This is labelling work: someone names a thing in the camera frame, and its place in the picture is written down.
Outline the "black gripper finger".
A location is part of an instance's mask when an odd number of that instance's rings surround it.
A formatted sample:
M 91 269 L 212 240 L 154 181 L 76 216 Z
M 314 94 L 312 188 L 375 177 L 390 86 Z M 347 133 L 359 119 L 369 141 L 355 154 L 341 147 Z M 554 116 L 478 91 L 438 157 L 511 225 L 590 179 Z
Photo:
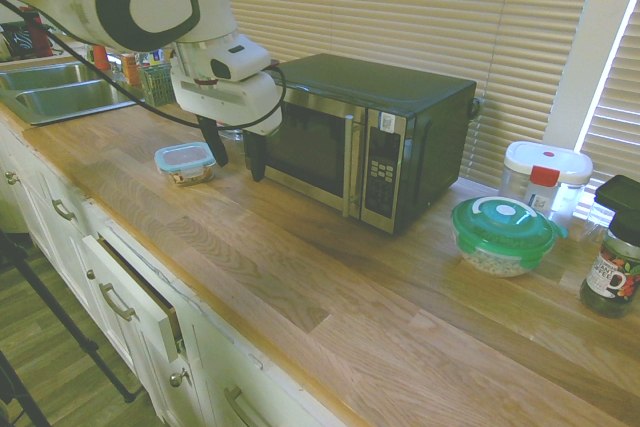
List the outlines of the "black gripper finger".
M 267 163 L 267 139 L 263 135 L 244 130 L 245 157 L 249 162 L 252 178 L 260 182 L 266 171 Z
M 205 142 L 209 146 L 211 153 L 220 167 L 228 164 L 229 158 L 226 147 L 218 133 L 218 125 L 214 119 L 197 116 L 197 121 Z

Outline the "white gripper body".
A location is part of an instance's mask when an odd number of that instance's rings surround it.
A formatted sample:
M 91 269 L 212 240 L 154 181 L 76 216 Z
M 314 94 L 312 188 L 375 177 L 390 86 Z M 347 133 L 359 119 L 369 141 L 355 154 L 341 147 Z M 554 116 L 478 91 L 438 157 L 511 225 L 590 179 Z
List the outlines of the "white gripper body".
M 264 117 L 280 99 L 281 90 L 264 72 L 241 82 L 220 80 L 213 86 L 200 86 L 184 75 L 179 59 L 173 58 L 170 74 L 177 103 L 183 110 L 240 129 Z

